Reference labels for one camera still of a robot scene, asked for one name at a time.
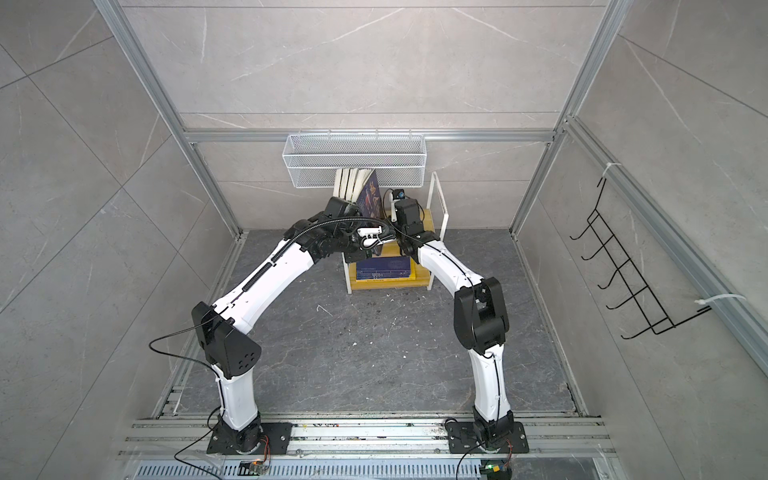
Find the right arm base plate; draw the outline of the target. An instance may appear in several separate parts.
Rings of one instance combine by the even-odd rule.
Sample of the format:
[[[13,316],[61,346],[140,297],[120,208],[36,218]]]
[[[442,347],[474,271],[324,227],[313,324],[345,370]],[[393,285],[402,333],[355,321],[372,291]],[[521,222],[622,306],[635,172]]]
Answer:
[[[527,454],[530,447],[520,422],[502,419],[500,423],[483,425],[480,421],[460,422],[448,419],[443,424],[453,454],[494,453]]]

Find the black wolf book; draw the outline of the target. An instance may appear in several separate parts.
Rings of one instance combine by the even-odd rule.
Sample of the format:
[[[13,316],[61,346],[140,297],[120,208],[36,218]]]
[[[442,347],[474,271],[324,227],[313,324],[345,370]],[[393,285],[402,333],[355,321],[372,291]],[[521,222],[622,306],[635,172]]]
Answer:
[[[345,170],[345,173],[347,176],[345,177],[345,181],[343,182],[343,198],[346,201],[352,202],[355,200],[354,196],[354,190],[356,185],[356,179],[359,169],[358,168],[349,168]]]

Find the purple guiguzi book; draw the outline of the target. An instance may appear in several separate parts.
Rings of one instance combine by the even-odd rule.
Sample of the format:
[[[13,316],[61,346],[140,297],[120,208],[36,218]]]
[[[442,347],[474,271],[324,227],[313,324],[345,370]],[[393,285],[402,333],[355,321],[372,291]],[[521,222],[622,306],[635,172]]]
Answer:
[[[356,205],[360,205],[362,200],[361,196],[364,194],[366,185],[371,176],[375,173],[374,169],[357,169],[354,178],[352,191],[349,194],[350,201]]]
[[[363,182],[356,204],[364,217],[381,219],[384,216],[381,189],[375,169],[361,170]]]

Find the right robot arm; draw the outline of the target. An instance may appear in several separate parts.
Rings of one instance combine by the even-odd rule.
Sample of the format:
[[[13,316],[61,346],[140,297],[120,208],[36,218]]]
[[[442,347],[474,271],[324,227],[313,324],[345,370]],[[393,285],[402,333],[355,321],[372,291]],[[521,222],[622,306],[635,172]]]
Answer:
[[[453,329],[468,352],[475,385],[474,435],[482,448],[496,449],[514,429],[503,371],[509,319],[502,286],[494,277],[473,272],[425,229],[417,200],[394,202],[392,220],[400,251],[453,294]]]

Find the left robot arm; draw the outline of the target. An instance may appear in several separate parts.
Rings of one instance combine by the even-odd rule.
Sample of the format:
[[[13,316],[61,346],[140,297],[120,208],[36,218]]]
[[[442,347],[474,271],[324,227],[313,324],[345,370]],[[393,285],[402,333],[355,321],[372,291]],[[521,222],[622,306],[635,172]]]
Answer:
[[[320,260],[335,253],[366,259],[394,233],[388,220],[365,217],[352,203],[332,197],[323,211],[286,230],[273,252],[229,293],[193,308],[198,342],[219,392],[215,436],[238,453],[259,448],[252,370],[262,349],[250,333],[273,301]]]

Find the purple Guiguzi book front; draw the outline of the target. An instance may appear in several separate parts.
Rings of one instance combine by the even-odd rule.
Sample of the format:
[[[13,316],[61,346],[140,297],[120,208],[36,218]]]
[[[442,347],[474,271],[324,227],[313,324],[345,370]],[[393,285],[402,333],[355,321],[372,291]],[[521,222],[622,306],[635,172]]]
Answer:
[[[374,169],[357,169],[354,178],[352,191],[349,194],[350,201],[356,205],[360,205],[362,200],[361,196],[364,194],[366,185],[371,176],[375,173]]]

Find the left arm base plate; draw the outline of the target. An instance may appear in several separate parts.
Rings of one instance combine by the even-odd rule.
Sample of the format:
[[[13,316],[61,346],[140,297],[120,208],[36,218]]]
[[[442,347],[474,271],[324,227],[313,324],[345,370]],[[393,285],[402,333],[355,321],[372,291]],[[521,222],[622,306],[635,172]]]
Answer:
[[[261,423],[248,426],[243,431],[232,429],[219,420],[213,427],[212,438],[206,448],[207,454],[258,455],[266,448],[272,455],[287,453],[293,424],[288,422]]]

